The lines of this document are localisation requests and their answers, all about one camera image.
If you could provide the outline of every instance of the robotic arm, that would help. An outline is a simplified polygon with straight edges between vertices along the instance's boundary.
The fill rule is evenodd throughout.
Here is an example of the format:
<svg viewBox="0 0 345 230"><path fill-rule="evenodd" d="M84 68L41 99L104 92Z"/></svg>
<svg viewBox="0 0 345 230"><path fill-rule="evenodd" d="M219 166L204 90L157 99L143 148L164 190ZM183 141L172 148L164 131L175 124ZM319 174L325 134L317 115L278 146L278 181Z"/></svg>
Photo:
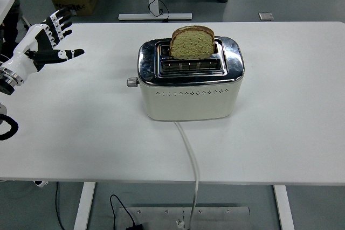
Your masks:
<svg viewBox="0 0 345 230"><path fill-rule="evenodd" d="M13 57L0 66L0 92L11 95L14 86L23 84L28 76L40 71L45 64L61 63L84 53L84 50L55 50L66 36L71 22L67 9L60 9L41 24L29 28L13 52Z"/></svg>

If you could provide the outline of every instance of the cream toaster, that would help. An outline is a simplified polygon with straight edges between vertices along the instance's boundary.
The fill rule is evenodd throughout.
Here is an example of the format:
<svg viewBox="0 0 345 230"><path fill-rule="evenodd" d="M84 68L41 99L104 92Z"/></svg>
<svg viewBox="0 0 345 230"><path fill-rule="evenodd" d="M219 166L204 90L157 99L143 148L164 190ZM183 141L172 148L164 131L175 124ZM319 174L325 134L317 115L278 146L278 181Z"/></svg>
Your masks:
<svg viewBox="0 0 345 230"><path fill-rule="evenodd" d="M237 43L215 37L214 53L203 59L175 59L169 55L171 38L150 40L139 49L138 77L145 110L159 121L191 121L231 114L244 76Z"/></svg>

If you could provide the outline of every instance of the toaster knob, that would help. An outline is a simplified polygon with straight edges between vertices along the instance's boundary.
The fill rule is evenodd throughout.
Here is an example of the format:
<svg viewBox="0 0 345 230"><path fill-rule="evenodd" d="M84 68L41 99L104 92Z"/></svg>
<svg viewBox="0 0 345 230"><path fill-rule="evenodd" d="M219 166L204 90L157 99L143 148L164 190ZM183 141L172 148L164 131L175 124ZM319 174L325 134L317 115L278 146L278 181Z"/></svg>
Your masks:
<svg viewBox="0 0 345 230"><path fill-rule="evenodd" d="M128 87L138 87L138 84L139 84L138 78L127 79L127 86Z"/></svg>

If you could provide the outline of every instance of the white cable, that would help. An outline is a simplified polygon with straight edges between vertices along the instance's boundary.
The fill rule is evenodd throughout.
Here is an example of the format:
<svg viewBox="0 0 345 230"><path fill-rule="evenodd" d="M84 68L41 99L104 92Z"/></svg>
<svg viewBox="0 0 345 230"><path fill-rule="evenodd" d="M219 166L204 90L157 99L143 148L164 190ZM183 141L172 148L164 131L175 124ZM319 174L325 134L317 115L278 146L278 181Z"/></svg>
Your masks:
<svg viewBox="0 0 345 230"><path fill-rule="evenodd" d="M182 136L184 145L185 145L185 147L187 149L190 161L192 163L193 172L194 172L194 176L195 176L195 189L194 189L194 197L193 197L193 206L192 206L192 211L190 213L190 219L189 219L188 228L187 228L187 230L190 230L192 219L193 219L193 215L194 215L194 210L195 210L195 206L196 206L196 198L198 196L200 174L199 174L199 168L198 168L198 164L196 162L196 158L195 158L194 152L192 150L192 147L190 146L190 143L188 141L187 136L184 133L184 130L182 129L181 125L178 122L175 121L174 124L176 125L178 131L180 132L180 134Z"/></svg>

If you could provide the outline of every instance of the gray floor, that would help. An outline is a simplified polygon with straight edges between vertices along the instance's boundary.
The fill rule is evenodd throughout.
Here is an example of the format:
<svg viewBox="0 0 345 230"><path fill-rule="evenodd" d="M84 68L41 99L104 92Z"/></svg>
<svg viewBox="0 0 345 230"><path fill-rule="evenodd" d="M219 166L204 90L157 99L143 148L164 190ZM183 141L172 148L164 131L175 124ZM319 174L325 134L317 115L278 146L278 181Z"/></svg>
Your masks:
<svg viewBox="0 0 345 230"><path fill-rule="evenodd" d="M171 13L191 12L199 22L261 22L259 12L273 13L275 21L345 22L344 0L162 0ZM39 23L54 12L51 0L21 0L30 23ZM73 17L74 23L119 23L120 13L147 13L148 0L98 0L92 16ZM18 40L25 35L20 23ZM0 229L59 229L54 209L55 183L40 189L33 182L0 183ZM62 183L61 220L72 229L82 183ZM190 184L100 183L96 187L90 230L112 229L111 194L128 206L186 205L192 201ZM288 186L296 230L345 229L345 187ZM201 205L249 206L253 230L280 229L271 186L201 185Z"/></svg>

